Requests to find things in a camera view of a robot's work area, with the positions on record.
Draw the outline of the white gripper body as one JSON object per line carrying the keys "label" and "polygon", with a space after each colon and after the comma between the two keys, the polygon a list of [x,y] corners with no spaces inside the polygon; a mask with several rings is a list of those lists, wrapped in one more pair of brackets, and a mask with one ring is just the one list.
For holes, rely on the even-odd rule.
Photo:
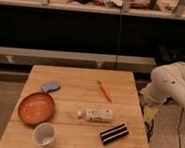
{"label": "white gripper body", "polygon": [[140,90],[141,94],[141,103],[143,104],[144,108],[148,107],[157,107],[158,105],[162,105],[165,98],[162,95],[159,95],[157,92],[153,92],[149,88],[143,88]]}

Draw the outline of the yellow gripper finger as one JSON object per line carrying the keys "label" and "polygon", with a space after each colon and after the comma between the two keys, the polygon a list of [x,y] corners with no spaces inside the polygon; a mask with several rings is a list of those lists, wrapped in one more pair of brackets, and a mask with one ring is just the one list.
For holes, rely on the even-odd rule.
{"label": "yellow gripper finger", "polygon": [[157,108],[145,107],[143,119],[145,122],[150,122],[153,120],[156,114],[157,114]]}

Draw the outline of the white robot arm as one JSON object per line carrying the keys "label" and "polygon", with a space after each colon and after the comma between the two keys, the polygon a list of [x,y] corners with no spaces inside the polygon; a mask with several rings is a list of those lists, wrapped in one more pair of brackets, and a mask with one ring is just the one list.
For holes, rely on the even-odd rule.
{"label": "white robot arm", "polygon": [[171,97],[185,109],[185,62],[177,62],[154,68],[151,82],[140,90],[143,101],[144,121],[152,121],[159,105]]}

